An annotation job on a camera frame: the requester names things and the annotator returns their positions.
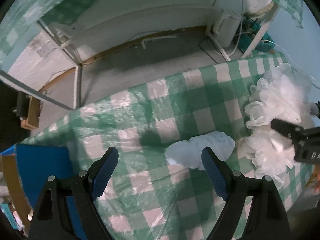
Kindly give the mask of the white mesh bath pouf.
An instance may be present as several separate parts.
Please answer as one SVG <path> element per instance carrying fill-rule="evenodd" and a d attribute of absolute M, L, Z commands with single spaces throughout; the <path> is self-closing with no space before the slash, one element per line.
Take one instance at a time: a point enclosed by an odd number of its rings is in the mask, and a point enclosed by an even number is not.
<path fill-rule="evenodd" d="M 240 147 L 255 166 L 255 177 L 270 176 L 277 188 L 284 185 L 287 169 L 297 165 L 294 160 L 293 134 L 310 128 L 311 118 L 319 116 L 319 105 L 309 102 L 311 82 L 289 63 L 266 71 L 251 85 L 245 115 L 251 135 Z"/>

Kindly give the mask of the blue cardboard box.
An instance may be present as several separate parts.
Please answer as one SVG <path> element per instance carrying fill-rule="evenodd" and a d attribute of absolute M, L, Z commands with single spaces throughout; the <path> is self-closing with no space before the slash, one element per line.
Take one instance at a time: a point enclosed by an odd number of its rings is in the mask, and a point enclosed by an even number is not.
<path fill-rule="evenodd" d="M 27 233 L 32 221 L 28 215 L 35 210 L 45 183 L 88 176 L 85 170 L 73 171 L 66 147 L 15 144 L 1 152 L 1 161 L 10 196 Z"/>

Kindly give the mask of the green checkered tablecloth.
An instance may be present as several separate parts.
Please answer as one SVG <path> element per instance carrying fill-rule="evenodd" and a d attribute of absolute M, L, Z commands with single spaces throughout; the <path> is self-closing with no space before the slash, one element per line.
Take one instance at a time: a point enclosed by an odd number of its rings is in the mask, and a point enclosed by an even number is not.
<path fill-rule="evenodd" d="M 204 239 L 224 203 L 195 156 L 165 155 L 172 144 L 212 131 L 235 141 L 228 166 L 270 175 L 288 210 L 312 167 L 293 161 L 268 128 L 263 107 L 303 126 L 311 82 L 283 53 L 206 66 L 144 83 L 72 111 L 26 144 L 66 146 L 76 170 L 113 146 L 119 162 L 95 205 L 114 239 Z"/>

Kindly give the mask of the black speaker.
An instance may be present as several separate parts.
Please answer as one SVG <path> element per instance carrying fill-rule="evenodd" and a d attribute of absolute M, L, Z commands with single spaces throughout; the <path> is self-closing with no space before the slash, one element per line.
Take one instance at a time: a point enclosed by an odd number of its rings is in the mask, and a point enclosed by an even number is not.
<path fill-rule="evenodd" d="M 14 112 L 16 116 L 21 120 L 26 119 L 28 117 L 28 109 L 29 109 L 30 98 L 23 91 L 18 91 L 17 93 L 17 103 Z"/>

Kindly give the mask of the white appliance under table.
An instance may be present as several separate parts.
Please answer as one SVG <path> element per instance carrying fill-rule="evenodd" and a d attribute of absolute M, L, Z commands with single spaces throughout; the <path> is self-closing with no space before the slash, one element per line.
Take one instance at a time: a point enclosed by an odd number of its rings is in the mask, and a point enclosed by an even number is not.
<path fill-rule="evenodd" d="M 213 34 L 222 48 L 227 48 L 239 27 L 241 16 L 234 12 L 221 12 L 220 17 L 213 25 Z"/>

